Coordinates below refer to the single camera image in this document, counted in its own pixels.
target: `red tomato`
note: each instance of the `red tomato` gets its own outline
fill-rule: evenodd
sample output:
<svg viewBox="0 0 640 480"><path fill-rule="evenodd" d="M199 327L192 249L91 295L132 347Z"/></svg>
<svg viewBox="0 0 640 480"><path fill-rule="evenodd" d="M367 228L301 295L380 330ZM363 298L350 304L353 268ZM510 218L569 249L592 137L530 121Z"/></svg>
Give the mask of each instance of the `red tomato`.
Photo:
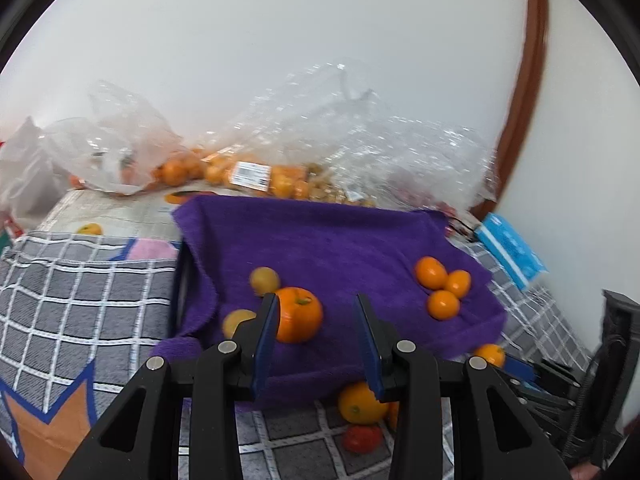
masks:
<svg viewBox="0 0 640 480"><path fill-rule="evenodd" d="M371 453L382 444L379 426L349 426L342 438L342 445L352 453Z"/></svg>

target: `purple towel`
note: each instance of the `purple towel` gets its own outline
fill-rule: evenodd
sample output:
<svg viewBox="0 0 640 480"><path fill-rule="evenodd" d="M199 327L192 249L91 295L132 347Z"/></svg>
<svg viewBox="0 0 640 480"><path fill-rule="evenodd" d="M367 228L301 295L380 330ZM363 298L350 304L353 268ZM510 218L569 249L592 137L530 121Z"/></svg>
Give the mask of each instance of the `purple towel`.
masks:
<svg viewBox="0 0 640 480"><path fill-rule="evenodd" d="M305 404L363 377L354 332L354 298L368 295L378 315L402 338L449 358L495 342L505 312L487 289L490 273L444 237L441 214L397 212L356 206L270 198L199 196L174 212L193 253L198 275L188 293L176 338L156 353L169 360L194 356L193 336L210 346L222 339L219 325L238 308L257 310L249 286L255 267L272 267L282 286L300 286L324 307L319 333L299 345L276 343L260 408ZM430 291L414 277L422 256L434 256L448 271L471 273L460 314L448 321L425 308ZM202 330L207 324L213 330Z"/></svg>

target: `silver bolt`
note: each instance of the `silver bolt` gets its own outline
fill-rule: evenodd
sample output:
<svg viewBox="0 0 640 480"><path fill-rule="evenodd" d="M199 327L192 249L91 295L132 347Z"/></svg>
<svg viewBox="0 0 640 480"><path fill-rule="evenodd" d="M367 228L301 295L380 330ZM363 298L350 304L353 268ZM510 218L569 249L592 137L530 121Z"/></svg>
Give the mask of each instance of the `silver bolt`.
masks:
<svg viewBox="0 0 640 480"><path fill-rule="evenodd" d="M218 345L218 352L221 354L231 354L236 348L238 348L238 345L235 341L223 341Z"/></svg>
<svg viewBox="0 0 640 480"><path fill-rule="evenodd" d="M404 354L410 354L411 352L415 352L415 343L408 339L402 339L402 341L398 341L396 348Z"/></svg>
<svg viewBox="0 0 640 480"><path fill-rule="evenodd" d="M164 366L164 359L159 356L153 356L146 360L146 367L149 370L158 370L158 368L162 368Z"/></svg>
<svg viewBox="0 0 640 480"><path fill-rule="evenodd" d="M471 359L469 359L469 365L474 370L484 370L486 368L486 361L480 356L474 355Z"/></svg>

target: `blue tissue pack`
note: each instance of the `blue tissue pack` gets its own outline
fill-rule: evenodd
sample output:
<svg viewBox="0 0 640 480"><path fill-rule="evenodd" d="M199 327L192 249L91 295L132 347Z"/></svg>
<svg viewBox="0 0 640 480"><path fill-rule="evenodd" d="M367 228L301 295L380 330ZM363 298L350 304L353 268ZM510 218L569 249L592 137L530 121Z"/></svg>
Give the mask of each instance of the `blue tissue pack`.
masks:
<svg viewBox="0 0 640 480"><path fill-rule="evenodd" d="M538 255L500 215L489 213L476 229L476 236L520 290L529 290L548 273Z"/></svg>

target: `checkered tablecloth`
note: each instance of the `checkered tablecloth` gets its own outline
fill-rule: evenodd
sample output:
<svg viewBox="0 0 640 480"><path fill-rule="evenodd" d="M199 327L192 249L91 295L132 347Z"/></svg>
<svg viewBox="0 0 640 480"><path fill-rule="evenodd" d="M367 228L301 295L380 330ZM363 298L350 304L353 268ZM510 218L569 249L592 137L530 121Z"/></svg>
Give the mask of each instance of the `checkered tablecloth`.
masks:
<svg viewBox="0 0 640 480"><path fill-rule="evenodd" d="M124 243L79 235L27 237L0 261L0 376L45 412L74 374L95 357L94 391L100 415L144 362L151 345L164 336L174 264L104 261ZM482 244L460 240L454 244L493 273L489 287L508 313L499 341L507 352L523 359L544 356L585 369L589 356L548 290L539 287L523 294ZM92 283L95 276L101 281L88 290L84 277L89 274ZM3 301L7 294L11 298ZM87 309L88 321L80 314ZM442 416L442 473L451 479L454 457L447 399L442 400ZM236 420L247 480L388 476L393 437L386 425L381 423L385 436L381 447L366 455L352 454L342 446L347 424L331 399L303 409L238 413ZM188 427L185 409L178 450L181 479L188 478ZM4 407L0 430L15 449Z"/></svg>

